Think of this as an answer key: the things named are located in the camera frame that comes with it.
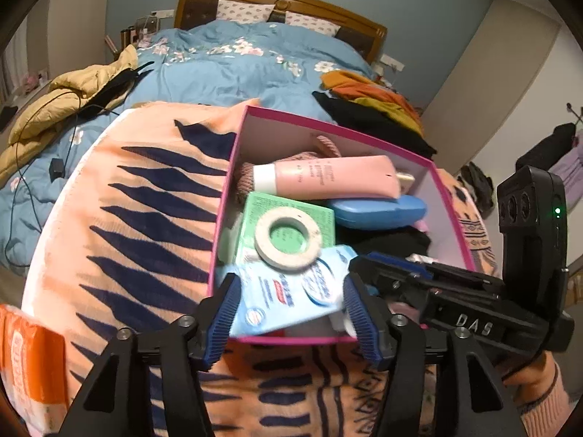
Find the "blue glasses case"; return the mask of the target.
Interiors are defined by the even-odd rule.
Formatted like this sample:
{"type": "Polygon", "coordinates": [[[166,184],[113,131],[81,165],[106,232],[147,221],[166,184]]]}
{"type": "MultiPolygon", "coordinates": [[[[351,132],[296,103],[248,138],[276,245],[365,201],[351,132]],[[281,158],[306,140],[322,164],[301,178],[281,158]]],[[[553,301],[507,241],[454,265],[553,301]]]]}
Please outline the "blue glasses case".
{"type": "Polygon", "coordinates": [[[356,230],[391,230],[412,226],[427,213],[427,204],[412,195],[390,198],[331,199],[336,223],[356,230]]]}

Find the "knitted bear plush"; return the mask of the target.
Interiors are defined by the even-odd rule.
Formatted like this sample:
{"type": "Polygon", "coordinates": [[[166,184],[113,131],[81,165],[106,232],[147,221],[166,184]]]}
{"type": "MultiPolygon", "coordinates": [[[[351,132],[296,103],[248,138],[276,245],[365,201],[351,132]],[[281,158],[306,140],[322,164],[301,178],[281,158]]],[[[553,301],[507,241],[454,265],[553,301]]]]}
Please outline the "knitted bear plush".
{"type": "Polygon", "coordinates": [[[310,164],[318,160],[342,157],[336,144],[323,134],[313,135],[311,143],[311,151],[302,151],[268,164],[241,163],[234,174],[237,202],[244,204],[251,192],[302,199],[301,195],[288,190],[286,184],[292,185],[294,182],[297,184],[308,177],[310,164]]]}

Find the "blue floral duvet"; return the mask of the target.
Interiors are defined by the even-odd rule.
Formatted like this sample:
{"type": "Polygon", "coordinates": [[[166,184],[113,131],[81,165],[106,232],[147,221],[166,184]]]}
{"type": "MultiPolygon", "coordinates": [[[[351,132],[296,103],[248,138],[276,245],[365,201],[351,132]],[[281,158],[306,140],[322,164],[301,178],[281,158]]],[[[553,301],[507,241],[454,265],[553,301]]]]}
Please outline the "blue floral duvet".
{"type": "Polygon", "coordinates": [[[163,29],[137,51],[142,77],[117,107],[90,121],[73,117],[64,131],[1,184],[1,264],[21,274],[64,180],[51,180],[53,159],[72,173],[117,114],[147,102],[230,107],[258,98],[264,107],[330,121],[312,96],[320,76],[372,67],[348,43],[283,23],[214,21],[188,31],[163,29]]]}

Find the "black clothes on bed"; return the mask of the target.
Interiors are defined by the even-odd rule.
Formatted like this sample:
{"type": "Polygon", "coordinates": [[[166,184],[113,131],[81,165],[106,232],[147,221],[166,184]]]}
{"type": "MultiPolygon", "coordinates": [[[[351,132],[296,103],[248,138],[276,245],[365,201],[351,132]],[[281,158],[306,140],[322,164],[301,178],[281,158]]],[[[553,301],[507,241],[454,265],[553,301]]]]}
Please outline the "black clothes on bed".
{"type": "Polygon", "coordinates": [[[420,134],[372,107],[331,98],[318,91],[314,91],[312,96],[340,126],[379,138],[428,160],[438,153],[420,134]]]}

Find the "white tape roll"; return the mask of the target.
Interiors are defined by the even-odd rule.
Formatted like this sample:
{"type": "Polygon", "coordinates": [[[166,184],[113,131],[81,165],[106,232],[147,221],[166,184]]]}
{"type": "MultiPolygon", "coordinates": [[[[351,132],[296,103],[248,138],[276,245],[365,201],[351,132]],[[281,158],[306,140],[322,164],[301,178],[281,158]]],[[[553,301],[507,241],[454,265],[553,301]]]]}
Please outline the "white tape roll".
{"type": "Polygon", "coordinates": [[[255,250],[273,268],[300,271],[320,255],[322,234],[307,213],[290,206],[266,211],[254,231],[255,250]]]}

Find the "orange snack package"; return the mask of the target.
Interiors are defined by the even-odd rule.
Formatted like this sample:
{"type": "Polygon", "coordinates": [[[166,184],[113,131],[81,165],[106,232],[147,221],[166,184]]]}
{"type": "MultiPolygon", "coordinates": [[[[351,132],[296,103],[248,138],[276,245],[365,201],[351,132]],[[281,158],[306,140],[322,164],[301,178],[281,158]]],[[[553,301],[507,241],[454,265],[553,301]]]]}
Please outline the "orange snack package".
{"type": "Polygon", "coordinates": [[[1,379],[10,404],[29,426],[43,435],[59,431],[69,405],[64,338],[5,304],[1,379]]]}

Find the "black cloth in box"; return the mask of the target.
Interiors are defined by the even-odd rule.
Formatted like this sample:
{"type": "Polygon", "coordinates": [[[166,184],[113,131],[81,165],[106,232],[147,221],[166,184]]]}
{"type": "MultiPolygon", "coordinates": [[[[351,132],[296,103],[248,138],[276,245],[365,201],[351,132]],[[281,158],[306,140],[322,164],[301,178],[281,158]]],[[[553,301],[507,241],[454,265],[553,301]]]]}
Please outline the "black cloth in box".
{"type": "Polygon", "coordinates": [[[350,246],[358,255],[378,252],[405,259],[414,253],[426,256],[431,246],[431,239],[412,226],[391,230],[358,230],[337,225],[335,235],[338,244],[350,246]]]}

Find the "pink storage box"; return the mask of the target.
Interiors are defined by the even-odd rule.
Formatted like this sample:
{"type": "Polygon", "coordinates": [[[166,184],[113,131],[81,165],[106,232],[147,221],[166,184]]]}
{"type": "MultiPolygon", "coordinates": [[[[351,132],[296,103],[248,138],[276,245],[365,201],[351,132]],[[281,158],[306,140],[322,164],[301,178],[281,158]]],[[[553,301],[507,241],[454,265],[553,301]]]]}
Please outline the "pink storage box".
{"type": "Polygon", "coordinates": [[[343,282],[356,247],[423,225],[428,256],[473,269],[434,164],[379,139],[296,114],[246,107],[221,195],[208,285],[241,277],[233,339],[260,345],[349,340],[343,282]]]}

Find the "orange mustard clothes pile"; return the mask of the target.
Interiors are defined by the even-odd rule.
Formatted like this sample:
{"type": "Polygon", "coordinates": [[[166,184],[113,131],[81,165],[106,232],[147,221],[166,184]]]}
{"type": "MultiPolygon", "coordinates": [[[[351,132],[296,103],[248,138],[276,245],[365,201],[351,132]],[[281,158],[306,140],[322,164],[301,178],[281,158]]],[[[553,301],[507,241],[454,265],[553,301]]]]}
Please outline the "orange mustard clothes pile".
{"type": "Polygon", "coordinates": [[[424,136],[420,115],[400,94],[348,70],[333,70],[320,76],[322,87],[336,97],[371,107],[402,126],[424,136]]]}

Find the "wooden headboard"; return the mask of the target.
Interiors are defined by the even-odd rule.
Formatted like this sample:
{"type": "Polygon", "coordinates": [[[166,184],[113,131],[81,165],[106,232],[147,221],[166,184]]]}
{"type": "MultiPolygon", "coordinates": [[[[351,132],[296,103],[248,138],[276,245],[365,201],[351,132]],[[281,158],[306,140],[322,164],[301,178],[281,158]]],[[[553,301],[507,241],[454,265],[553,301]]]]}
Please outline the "wooden headboard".
{"type": "MultiPolygon", "coordinates": [[[[179,0],[174,27],[193,29],[215,19],[219,0],[179,0]]],[[[364,16],[322,0],[230,0],[249,4],[274,6],[272,22],[283,22],[286,12],[323,19],[340,27],[336,38],[348,43],[369,63],[375,61],[386,40],[386,27],[364,16]]]]}

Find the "blue white wipes pack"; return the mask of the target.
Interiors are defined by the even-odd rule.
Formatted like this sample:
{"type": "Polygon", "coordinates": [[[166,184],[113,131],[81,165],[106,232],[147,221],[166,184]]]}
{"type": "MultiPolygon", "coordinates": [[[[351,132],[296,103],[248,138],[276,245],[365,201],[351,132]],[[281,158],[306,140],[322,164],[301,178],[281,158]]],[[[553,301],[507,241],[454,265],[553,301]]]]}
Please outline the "blue white wipes pack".
{"type": "Polygon", "coordinates": [[[300,272],[280,272],[262,260],[222,266],[216,273],[218,282],[228,273],[241,280],[230,335],[269,334],[340,312],[344,278],[356,256],[351,247],[338,245],[323,249],[315,263],[300,272]]]}

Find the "pink cream tube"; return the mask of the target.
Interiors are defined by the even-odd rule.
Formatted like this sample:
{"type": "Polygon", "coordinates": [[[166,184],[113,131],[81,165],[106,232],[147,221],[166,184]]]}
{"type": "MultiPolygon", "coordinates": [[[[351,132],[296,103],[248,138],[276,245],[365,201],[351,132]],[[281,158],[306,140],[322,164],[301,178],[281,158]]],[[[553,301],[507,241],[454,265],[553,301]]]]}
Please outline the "pink cream tube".
{"type": "Polygon", "coordinates": [[[415,178],[396,171],[386,155],[341,157],[310,164],[308,177],[287,189],[302,199],[345,198],[398,199],[407,193],[415,178]]]}

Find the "purple jacket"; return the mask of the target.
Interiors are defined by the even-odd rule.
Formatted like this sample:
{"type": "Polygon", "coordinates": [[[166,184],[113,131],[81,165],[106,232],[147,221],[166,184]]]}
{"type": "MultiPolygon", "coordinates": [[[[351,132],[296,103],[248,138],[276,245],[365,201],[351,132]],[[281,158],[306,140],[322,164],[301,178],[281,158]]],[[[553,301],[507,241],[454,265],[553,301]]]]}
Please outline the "purple jacket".
{"type": "Polygon", "coordinates": [[[561,178],[566,194],[582,192],[582,145],[568,151],[549,171],[561,178]]]}

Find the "patterned pillow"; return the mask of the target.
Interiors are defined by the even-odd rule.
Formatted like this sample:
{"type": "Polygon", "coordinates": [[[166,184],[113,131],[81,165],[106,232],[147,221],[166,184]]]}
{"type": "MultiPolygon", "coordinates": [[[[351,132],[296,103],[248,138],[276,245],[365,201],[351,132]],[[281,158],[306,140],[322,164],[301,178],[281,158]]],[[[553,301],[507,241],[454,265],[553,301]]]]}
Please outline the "patterned pillow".
{"type": "Polygon", "coordinates": [[[274,4],[242,3],[231,0],[218,0],[215,19],[239,24],[266,22],[285,23],[289,26],[311,29],[325,36],[337,36],[341,27],[325,19],[286,11],[278,12],[274,4]]]}

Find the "green box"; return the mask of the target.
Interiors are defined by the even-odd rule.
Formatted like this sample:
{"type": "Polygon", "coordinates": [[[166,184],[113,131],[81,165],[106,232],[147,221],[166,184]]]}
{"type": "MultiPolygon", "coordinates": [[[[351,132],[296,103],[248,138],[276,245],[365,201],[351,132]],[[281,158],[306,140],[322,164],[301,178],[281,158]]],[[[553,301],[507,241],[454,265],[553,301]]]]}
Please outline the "green box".
{"type": "MultiPolygon", "coordinates": [[[[260,260],[255,249],[255,228],[260,217],[277,207],[293,207],[308,214],[318,225],[322,235],[323,248],[336,244],[334,213],[330,208],[260,192],[251,192],[244,204],[242,216],[238,219],[234,232],[238,234],[231,262],[250,263],[260,260]]],[[[306,244],[306,236],[297,227],[283,224],[273,227],[270,239],[283,253],[298,253],[306,244]]]]}

